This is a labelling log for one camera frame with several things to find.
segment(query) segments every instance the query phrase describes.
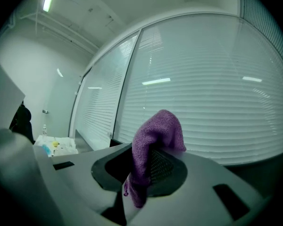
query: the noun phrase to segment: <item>purple cloth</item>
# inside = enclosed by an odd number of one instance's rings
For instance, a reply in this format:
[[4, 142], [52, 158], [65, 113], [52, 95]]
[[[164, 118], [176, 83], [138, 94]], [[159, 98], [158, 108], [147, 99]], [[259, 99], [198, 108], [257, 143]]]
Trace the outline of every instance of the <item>purple cloth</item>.
[[137, 208], [142, 208], [147, 199], [147, 187], [151, 185], [150, 174], [147, 170], [149, 147], [156, 142], [163, 147], [179, 151], [186, 150], [180, 122], [167, 110], [161, 110], [147, 120], [138, 129], [132, 142], [133, 165], [125, 182], [124, 195], [128, 195], [129, 188]]

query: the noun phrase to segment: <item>white wall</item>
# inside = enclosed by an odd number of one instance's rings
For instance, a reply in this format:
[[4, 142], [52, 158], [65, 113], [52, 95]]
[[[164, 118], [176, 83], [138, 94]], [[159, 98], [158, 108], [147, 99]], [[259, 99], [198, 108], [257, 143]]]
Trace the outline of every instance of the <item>white wall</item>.
[[0, 64], [25, 94], [24, 104], [32, 114], [33, 137], [42, 133], [42, 109], [57, 76], [57, 68], [82, 75], [90, 56], [59, 38], [44, 33], [34, 22], [19, 20], [0, 37]]

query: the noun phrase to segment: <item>black slot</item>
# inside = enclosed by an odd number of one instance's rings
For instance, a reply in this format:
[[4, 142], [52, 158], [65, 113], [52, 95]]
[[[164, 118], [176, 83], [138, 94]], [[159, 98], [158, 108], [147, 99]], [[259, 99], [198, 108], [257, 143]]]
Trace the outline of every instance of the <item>black slot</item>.
[[54, 164], [53, 167], [55, 168], [55, 170], [60, 170], [63, 168], [67, 168], [67, 167], [71, 167], [74, 166], [74, 164], [71, 161], [67, 161], [67, 162], [62, 162], [59, 164]]
[[219, 184], [214, 186], [213, 189], [227, 208], [233, 220], [241, 218], [250, 211], [228, 185]]

